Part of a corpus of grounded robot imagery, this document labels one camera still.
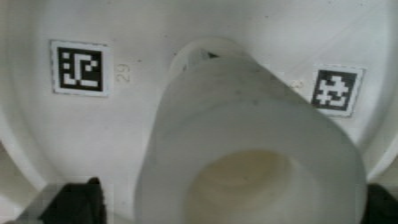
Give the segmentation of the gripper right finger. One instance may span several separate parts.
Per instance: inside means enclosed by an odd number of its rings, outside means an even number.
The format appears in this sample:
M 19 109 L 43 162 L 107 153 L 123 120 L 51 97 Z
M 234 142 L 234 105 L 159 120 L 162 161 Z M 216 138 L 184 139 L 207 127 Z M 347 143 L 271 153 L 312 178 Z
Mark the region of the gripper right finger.
M 367 212 L 361 224 L 398 224 L 398 199 L 379 184 L 369 185 Z

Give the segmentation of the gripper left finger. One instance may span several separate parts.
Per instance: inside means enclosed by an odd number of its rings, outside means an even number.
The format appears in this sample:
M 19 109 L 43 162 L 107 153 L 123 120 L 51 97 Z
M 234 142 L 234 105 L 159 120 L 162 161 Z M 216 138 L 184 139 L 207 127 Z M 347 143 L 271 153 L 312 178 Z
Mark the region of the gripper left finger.
M 43 224 L 109 224 L 102 181 L 68 183 L 40 215 Z

